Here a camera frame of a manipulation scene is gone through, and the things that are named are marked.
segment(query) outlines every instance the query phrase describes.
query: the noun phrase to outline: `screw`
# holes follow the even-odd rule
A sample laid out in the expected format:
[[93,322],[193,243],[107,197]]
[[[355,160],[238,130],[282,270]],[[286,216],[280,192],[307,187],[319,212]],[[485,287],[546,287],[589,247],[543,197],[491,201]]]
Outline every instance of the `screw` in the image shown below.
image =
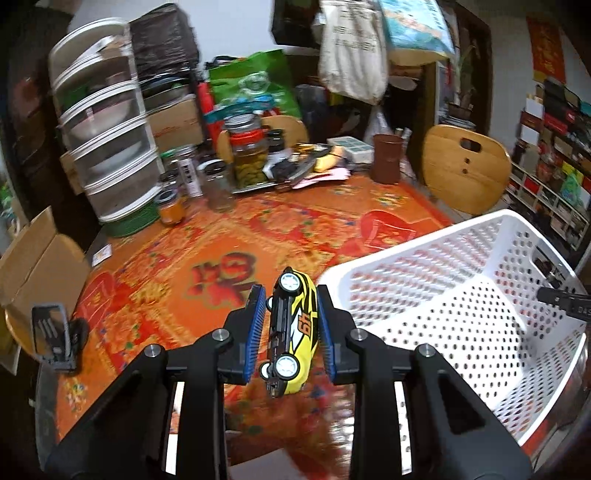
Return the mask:
[[156,358],[158,355],[160,355],[161,351],[162,347],[157,343],[152,343],[144,348],[145,356],[149,356],[150,358]]
[[364,330],[362,328],[354,328],[353,330],[351,330],[350,335],[353,340],[357,340],[358,342],[361,342],[362,340],[365,340],[368,337],[367,330]]
[[426,356],[427,358],[435,355],[435,352],[437,352],[435,347],[433,345],[429,345],[428,343],[422,343],[418,346],[418,353],[420,353],[422,356]]
[[214,330],[212,333],[213,339],[218,342],[223,342],[229,336],[230,332],[228,332],[225,328],[218,328],[217,330]]

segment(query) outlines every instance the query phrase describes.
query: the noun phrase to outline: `wall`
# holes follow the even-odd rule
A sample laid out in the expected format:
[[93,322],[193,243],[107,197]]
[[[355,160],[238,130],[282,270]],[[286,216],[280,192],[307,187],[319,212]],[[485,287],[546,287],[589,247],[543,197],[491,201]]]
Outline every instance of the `wall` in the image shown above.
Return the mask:
[[[515,144],[519,115],[525,97],[534,93],[530,34],[525,16],[545,14],[554,18],[551,2],[543,0],[459,0],[491,28],[493,92],[489,135],[508,150]],[[591,77],[570,40],[561,34],[567,86],[581,100],[591,102]]]
[[[165,0],[83,0],[69,31],[105,17],[134,20]],[[246,57],[277,48],[270,33],[273,0],[177,0],[194,28],[201,59]]]

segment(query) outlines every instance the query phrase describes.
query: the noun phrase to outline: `yellow toy car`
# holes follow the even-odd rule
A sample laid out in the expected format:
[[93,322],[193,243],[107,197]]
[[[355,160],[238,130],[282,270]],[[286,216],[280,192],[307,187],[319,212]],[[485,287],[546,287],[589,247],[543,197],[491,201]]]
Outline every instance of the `yellow toy car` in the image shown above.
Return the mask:
[[318,345],[318,297],[305,273],[287,267],[267,299],[271,312],[267,360],[259,369],[272,397],[301,390]]

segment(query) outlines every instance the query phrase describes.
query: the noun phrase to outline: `white plastic basket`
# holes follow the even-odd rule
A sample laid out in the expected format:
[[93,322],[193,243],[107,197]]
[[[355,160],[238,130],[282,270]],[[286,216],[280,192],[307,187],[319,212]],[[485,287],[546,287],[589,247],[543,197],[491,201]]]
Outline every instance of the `white plastic basket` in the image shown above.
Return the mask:
[[[584,322],[535,299],[539,287],[551,286],[548,270],[561,289],[586,293],[531,224],[502,210],[330,268],[318,283],[328,286],[335,307],[387,344],[434,345],[523,445],[586,343]],[[406,473],[410,439],[396,387]]]

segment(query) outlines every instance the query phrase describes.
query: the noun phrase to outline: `white cloth bag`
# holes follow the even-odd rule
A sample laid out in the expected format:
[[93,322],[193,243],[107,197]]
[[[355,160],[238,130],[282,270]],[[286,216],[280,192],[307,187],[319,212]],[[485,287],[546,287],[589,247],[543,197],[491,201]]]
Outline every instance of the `white cloth bag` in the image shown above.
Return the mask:
[[334,93],[376,105],[388,85],[382,13],[371,0],[321,0],[326,25],[320,81]]

